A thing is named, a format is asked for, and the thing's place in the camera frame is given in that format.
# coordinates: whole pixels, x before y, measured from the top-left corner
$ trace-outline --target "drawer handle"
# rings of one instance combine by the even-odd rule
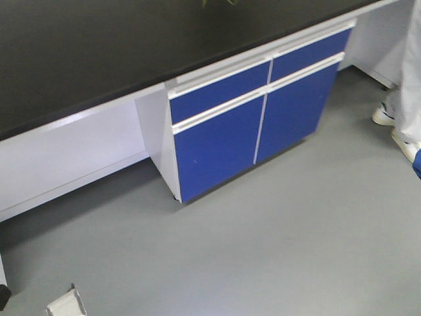
[[[334,64],[340,63],[343,60],[344,56],[345,56],[344,52],[338,53],[334,56],[324,59],[323,61],[315,63],[304,69],[301,69],[300,71],[294,72],[293,74],[290,74],[289,76],[279,79],[268,85],[267,92],[268,93],[274,92],[280,88],[283,88],[285,86],[288,86],[289,84],[292,84],[298,80],[301,80],[307,76],[310,76],[318,71],[321,71],[325,68],[333,66]]]
[[[239,107],[247,102],[250,102],[266,93],[266,87],[259,88],[257,90],[254,90],[252,92],[249,92],[245,95],[242,95],[241,97],[237,97],[233,100],[230,100],[228,102],[225,102],[217,107],[213,107],[212,109],[209,109],[205,112],[199,113],[195,115],[194,117],[187,118],[175,125],[172,126],[172,133],[174,135],[179,134],[185,130],[188,130],[189,128],[192,128],[196,125],[199,125],[207,120],[213,119],[214,117],[217,117],[218,115],[224,114],[225,112],[228,112],[232,109],[235,109],[236,107]]]

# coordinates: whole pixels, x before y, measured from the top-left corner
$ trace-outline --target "white support frame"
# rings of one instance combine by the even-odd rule
[[[148,96],[137,99],[136,107],[146,150],[174,197],[181,201],[176,147],[165,85],[156,85]]]
[[[3,268],[3,262],[1,261],[1,254],[0,254],[0,284],[7,285],[5,270]]]
[[[0,142],[0,221],[148,158],[135,99],[153,90]]]

